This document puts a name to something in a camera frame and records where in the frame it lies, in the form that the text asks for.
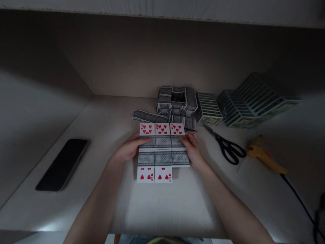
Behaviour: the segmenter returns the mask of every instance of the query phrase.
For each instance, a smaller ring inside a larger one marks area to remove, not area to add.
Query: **card structure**
[[[155,151],[171,151],[169,123],[156,123]]]
[[[182,123],[141,123],[140,137],[150,137],[139,146],[138,183],[173,182],[173,168],[190,167],[186,147],[179,137],[185,137]]]
[[[137,183],[155,182],[155,152],[139,152]]]
[[[185,145],[180,141],[179,136],[185,136],[182,123],[170,123],[171,151],[186,151]]]
[[[155,183],[173,183],[172,154],[155,152]]]
[[[150,137],[151,141],[140,145],[139,152],[154,152],[155,151],[155,124],[140,123],[140,138]]]
[[[172,151],[173,168],[189,167],[190,160],[186,151]]]

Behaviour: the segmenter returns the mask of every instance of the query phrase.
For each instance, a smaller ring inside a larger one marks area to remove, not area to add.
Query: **scissor blade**
[[[203,124],[203,126],[215,137],[215,132],[210,128],[210,126]]]

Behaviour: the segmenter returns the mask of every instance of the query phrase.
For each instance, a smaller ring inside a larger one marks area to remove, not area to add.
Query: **yellow glue gun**
[[[279,174],[286,174],[288,173],[288,170],[278,163],[276,163],[274,160],[272,160],[263,150],[264,146],[264,139],[262,136],[259,136],[252,140],[249,145],[248,149],[246,151],[247,155],[251,158],[258,158],[261,160],[267,167],[269,167],[271,170],[279,173]]]

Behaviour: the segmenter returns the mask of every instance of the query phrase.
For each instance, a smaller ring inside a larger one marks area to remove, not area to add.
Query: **black cable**
[[[319,215],[320,213],[324,210],[324,206],[325,206],[325,193],[322,194],[321,196],[321,202],[320,202],[320,207],[319,209],[315,212],[315,221],[313,220],[313,218],[310,216],[306,206],[304,205],[304,203],[302,202],[302,200],[300,199],[298,193],[296,192],[296,190],[292,187],[292,185],[289,183],[289,181],[287,180],[287,178],[285,177],[284,174],[280,174],[282,179],[288,184],[288,186],[291,188],[291,190],[294,192],[295,196],[298,198],[299,202],[301,203],[302,207],[304,208],[304,210],[306,211],[310,221],[312,222],[312,224],[314,225],[313,228],[313,237],[314,237],[314,242],[315,244],[318,244],[318,240],[317,240],[317,234],[319,233],[321,235],[321,237],[323,238],[323,241],[325,242],[325,236],[324,234],[320,231],[319,229]]]

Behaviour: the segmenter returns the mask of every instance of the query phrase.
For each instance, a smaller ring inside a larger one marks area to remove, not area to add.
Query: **hand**
[[[139,152],[139,146],[151,141],[150,137],[140,138],[139,133],[131,135],[114,153],[114,157],[126,162]]]
[[[189,132],[185,132],[185,135],[186,137],[180,136],[179,139],[186,146],[187,154],[192,162],[192,165],[197,167],[202,164],[206,164],[206,161],[200,152],[197,140]]]

